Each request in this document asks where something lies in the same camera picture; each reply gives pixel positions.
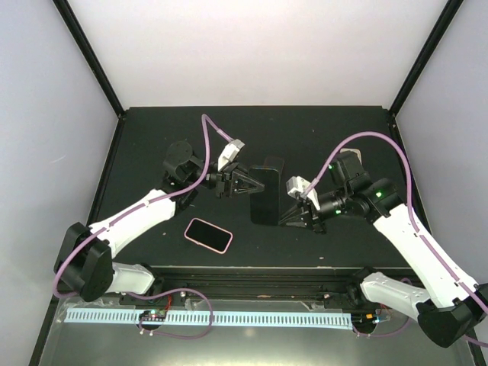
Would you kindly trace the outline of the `black phone case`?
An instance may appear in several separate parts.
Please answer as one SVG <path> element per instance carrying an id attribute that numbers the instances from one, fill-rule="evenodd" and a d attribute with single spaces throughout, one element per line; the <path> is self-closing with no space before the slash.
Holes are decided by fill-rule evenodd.
<path id="1" fill-rule="evenodd" d="M 284 160 L 277 156 L 267 156 L 264 160 L 263 166 L 278 174 L 279 177 L 283 175 Z"/>

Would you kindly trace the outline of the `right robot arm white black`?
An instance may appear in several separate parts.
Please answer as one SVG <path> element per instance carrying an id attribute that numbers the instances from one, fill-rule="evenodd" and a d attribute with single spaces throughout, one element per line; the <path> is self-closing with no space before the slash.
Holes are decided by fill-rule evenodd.
<path id="1" fill-rule="evenodd" d="M 365 270 L 360 281 L 346 289 L 355 307 L 382 303 L 415 320 L 436 345 L 447 348 L 486 317 L 487 285 L 462 270 L 409 210 L 394 183 L 372 181 L 358 155 L 339 153 L 328 167 L 335 190 L 317 194 L 300 176 L 286 183 L 296 204 L 281 218 L 281 226 L 326 232 L 334 217 L 362 217 L 402 255 L 422 287 L 403 283 L 385 274 Z"/>

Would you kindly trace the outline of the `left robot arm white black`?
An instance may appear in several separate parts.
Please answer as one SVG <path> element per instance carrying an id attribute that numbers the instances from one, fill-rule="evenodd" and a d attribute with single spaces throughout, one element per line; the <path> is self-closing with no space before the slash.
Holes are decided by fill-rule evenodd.
<path id="1" fill-rule="evenodd" d="M 86 302 L 119 293 L 158 303 L 164 287 L 152 270 L 116 263 L 114 258 L 137 237 L 185 210 L 196 198 L 198 186 L 213 189 L 218 197 L 262 192 L 264 184 L 236 160 L 243 147 L 241 140 L 231 140 L 211 162 L 199 159 L 188 142 L 173 143 L 162 164 L 162 180 L 154 189 L 112 217 L 88 226 L 74 223 L 67 229 L 54 282 L 63 282 Z"/>

